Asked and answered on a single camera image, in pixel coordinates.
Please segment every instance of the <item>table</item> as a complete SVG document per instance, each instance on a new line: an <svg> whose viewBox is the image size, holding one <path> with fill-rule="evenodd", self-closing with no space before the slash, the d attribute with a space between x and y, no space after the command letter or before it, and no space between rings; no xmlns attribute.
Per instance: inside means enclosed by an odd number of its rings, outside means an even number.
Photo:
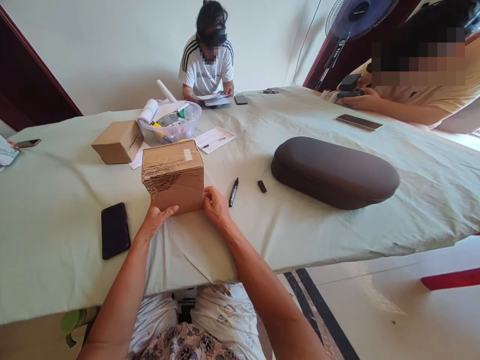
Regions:
<svg viewBox="0 0 480 360"><path fill-rule="evenodd" d="M376 132L349 126L334 118L358 112L301 87L244 95L248 105L204 110L195 135L214 126L236 133L203 155L205 184L228 196L239 177L231 215L275 271L401 256L452 246L479 232L480 157L474 152L373 115L363 117L385 123ZM110 122L139 112L77 117L12 137L42 142L0 174L0 324L105 299L126 254L102 260L100 212L124 202L133 239L149 194L140 168L106 165L90 144ZM400 187L389 200L355 211L288 188L273 179L270 162L294 136L377 155L397 168ZM148 134L146 140L156 144ZM169 219L151 242L145 295L235 279L229 250L202 211Z"/></svg>

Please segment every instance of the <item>camera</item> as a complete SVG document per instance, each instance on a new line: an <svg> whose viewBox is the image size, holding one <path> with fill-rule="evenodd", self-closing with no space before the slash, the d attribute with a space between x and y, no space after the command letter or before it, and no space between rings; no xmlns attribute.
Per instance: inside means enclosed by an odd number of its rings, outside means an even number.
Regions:
<svg viewBox="0 0 480 360"><path fill-rule="evenodd" d="M340 83L339 92L336 94L337 98L353 98L365 95L363 90L357 89L357 82L362 77L362 74L347 75Z"/></svg>

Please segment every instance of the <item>power cord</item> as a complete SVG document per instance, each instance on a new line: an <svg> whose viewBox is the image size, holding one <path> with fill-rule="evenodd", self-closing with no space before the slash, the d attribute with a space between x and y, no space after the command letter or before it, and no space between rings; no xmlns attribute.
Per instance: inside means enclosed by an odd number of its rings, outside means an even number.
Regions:
<svg viewBox="0 0 480 360"><path fill-rule="evenodd" d="M317 12L319 11L320 3L322 0L318 2L318 6L316 7L315 13L313 14L313 18L311 19L310 26L308 27L308 31L306 32L305 39L303 40L303 44L301 45L300 48L300 53L298 54L298 59L296 61L296 66L295 66L295 74L293 74L293 83L297 85L295 82L295 77L297 76L297 70L299 69L299 62L300 62L300 56L302 56L302 50L304 49L305 42L307 41L307 38L309 37L309 32L310 29L312 28L312 24L314 23L315 17L317 16Z"/></svg>

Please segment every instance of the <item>person's left hand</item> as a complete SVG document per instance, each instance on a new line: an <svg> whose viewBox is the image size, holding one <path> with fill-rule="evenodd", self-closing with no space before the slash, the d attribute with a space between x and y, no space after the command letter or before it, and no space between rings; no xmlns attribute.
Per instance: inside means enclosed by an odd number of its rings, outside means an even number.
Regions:
<svg viewBox="0 0 480 360"><path fill-rule="evenodd" d="M355 97L344 97L342 103L358 110L376 111L378 105L382 102L379 93L370 87L361 88L365 95Z"/></svg>
<svg viewBox="0 0 480 360"><path fill-rule="evenodd" d="M223 89L223 93L227 94L229 98L231 98L234 95L234 87L233 86L227 86L226 88Z"/></svg>
<svg viewBox="0 0 480 360"><path fill-rule="evenodd" d="M151 240L154 237L154 234L157 232L160 226L177 212L179 209L178 205L170 206L169 208L161 211L153 198L150 198L150 206L145 215L145 219L138 230L138 233L145 235L145 238Z"/></svg>
<svg viewBox="0 0 480 360"><path fill-rule="evenodd" d="M10 147L12 149L15 149L17 151L21 151L20 148L12 140L6 139L6 142L10 144Z"/></svg>

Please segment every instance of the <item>cardboard box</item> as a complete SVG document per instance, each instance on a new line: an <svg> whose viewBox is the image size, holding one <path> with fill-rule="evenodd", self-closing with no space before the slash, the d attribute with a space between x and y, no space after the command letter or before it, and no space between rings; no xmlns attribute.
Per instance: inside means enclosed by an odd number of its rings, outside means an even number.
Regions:
<svg viewBox="0 0 480 360"><path fill-rule="evenodd" d="M91 144L105 164L131 163L144 141L136 120L112 122Z"/></svg>
<svg viewBox="0 0 480 360"><path fill-rule="evenodd" d="M194 140L145 149L141 182L162 211L178 205L180 215L204 208L204 163Z"/></svg>

